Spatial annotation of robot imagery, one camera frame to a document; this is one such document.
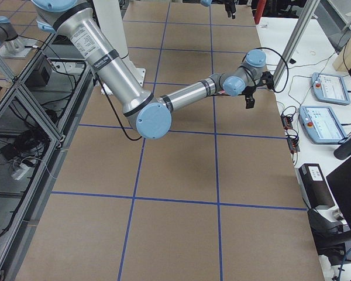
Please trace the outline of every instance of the metal frame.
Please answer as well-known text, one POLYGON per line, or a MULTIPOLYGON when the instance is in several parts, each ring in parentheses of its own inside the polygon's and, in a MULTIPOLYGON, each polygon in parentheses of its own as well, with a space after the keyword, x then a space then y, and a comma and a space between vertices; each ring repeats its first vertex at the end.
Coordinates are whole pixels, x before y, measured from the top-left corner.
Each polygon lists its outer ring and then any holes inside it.
MULTIPOLYGON (((295 28, 282 54, 282 57, 287 63, 290 61, 291 56, 294 54, 295 49, 298 46, 299 41, 302 38, 302 35, 305 29, 307 28, 308 23, 311 20, 312 15, 314 14, 319 3, 320 3, 320 0, 311 0, 311 1, 307 1, 307 3, 305 4, 302 14, 299 17, 299 20, 295 25, 295 28)), ((285 71, 285 62, 280 60, 278 62, 278 65, 273 75, 274 87, 277 87, 284 71, 285 71)))
MULTIPOLYGON (((4 268, 8 273, 8 275, 6 274, 6 280, 14 280, 20 264, 26 255, 32 236, 35 233, 34 226, 36 226, 36 223, 34 225, 34 223, 29 223, 26 220, 36 221, 40 219, 51 188, 53 187, 54 179, 46 172, 46 167, 49 168, 52 174, 57 174, 61 169, 61 164, 66 153, 63 150, 56 150, 56 148, 61 145, 61 140, 65 138, 63 135, 64 130, 68 131, 64 145, 70 145, 79 119, 81 118, 81 114, 79 114, 80 110, 81 108, 85 108, 88 97, 92 92, 92 74, 87 65, 81 76, 80 83, 78 83, 75 89, 75 95, 69 100, 64 116, 60 120, 59 125, 55 126, 35 96, 25 86, 25 81, 31 75, 38 59, 41 58, 42 53, 48 48, 48 44, 51 44, 54 38, 55 35, 50 35, 45 40, 45 44, 39 47, 40 50, 35 53, 25 69, 18 76, 13 73, 2 57, 0 57, 0 72, 6 79, 12 82, 0 102, 0 118, 3 117, 9 104, 16 98, 50 138, 49 147, 42 158, 44 162, 39 163, 39 168, 36 174, 34 174, 33 181, 29 183, 29 191, 18 213, 15 215, 15 220, 9 231, 1 237, 5 241, 3 243, 5 245, 2 247, 0 253, 0 271, 4 268)), ((65 60, 75 61, 75 59, 68 58, 65 58, 65 60)))
POLYGON ((33 198, 34 192, 37 189, 37 186, 39 184, 39 181, 41 180, 44 171, 46 171, 46 164, 48 163, 53 150, 56 148, 56 146, 59 144, 59 139, 54 135, 53 130, 50 129, 48 126, 47 122, 45 122, 42 117, 40 116, 39 112, 34 110, 36 108, 36 104, 34 104, 33 101, 28 100, 23 93, 23 89, 21 87, 14 87, 12 90, 13 92, 11 93, 10 98, 6 100, 6 107, 3 106, 1 107, 1 112, 0 116, 2 116, 3 112, 5 109, 7 109, 7 106, 10 104, 10 102, 13 101, 14 98, 17 98, 19 102, 24 106, 29 113, 34 117, 35 120, 37 120, 37 123, 42 127, 42 129, 45 131, 45 133, 49 136, 50 138, 50 144, 49 147, 44 154, 43 161, 39 164, 39 169, 37 173, 35 174, 33 181, 31 182, 31 186, 29 188, 29 191, 27 195, 25 196, 23 203, 18 210, 18 213, 15 216, 15 219, 13 221, 13 224, 11 225, 9 231, 2 236, 1 239, 5 241, 5 243, 2 243, 3 247, 1 248, 1 254, 0 254, 0 270, 3 265, 3 262, 8 254, 9 248, 12 245, 12 242, 14 240, 14 237, 17 234, 18 228, 20 224, 22 223, 22 219, 26 213, 26 210, 33 198))

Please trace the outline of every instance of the monitor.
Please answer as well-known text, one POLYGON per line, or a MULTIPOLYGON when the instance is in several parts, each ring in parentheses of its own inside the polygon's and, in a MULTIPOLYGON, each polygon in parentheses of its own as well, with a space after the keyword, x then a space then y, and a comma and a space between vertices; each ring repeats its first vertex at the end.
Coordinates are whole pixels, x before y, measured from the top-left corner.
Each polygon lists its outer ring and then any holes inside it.
POLYGON ((351 229, 351 157, 327 175, 326 181, 351 229))

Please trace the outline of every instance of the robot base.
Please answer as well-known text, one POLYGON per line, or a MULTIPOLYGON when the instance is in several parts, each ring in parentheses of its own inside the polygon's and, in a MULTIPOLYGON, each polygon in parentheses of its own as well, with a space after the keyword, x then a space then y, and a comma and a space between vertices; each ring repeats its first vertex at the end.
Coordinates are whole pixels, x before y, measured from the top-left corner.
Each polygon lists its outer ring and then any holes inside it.
MULTIPOLYGON (((37 42, 37 40, 27 39, 27 38, 21 38, 21 40, 25 46, 33 46, 37 42)), ((0 48, 0 56, 8 58, 8 59, 24 59, 30 53, 31 50, 32 50, 32 48, 25 48, 21 52, 18 52, 16 54, 12 54, 12 53, 8 52, 5 45, 3 45, 0 48)))

